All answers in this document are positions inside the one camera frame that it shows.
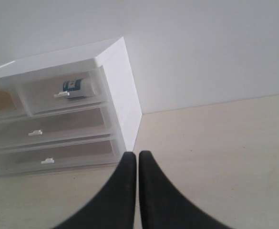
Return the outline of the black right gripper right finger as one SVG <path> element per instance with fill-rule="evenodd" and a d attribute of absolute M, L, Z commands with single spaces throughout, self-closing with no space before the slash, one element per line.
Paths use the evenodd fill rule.
<path fill-rule="evenodd" d="M 167 178 L 150 151 L 139 154 L 139 203 L 144 229 L 225 229 L 190 202 Z"/>

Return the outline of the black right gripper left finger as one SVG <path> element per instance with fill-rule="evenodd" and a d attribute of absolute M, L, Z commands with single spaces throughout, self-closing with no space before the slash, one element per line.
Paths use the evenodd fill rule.
<path fill-rule="evenodd" d="M 136 156 L 125 152 L 99 192 L 57 229 L 132 229 L 136 201 Z"/>

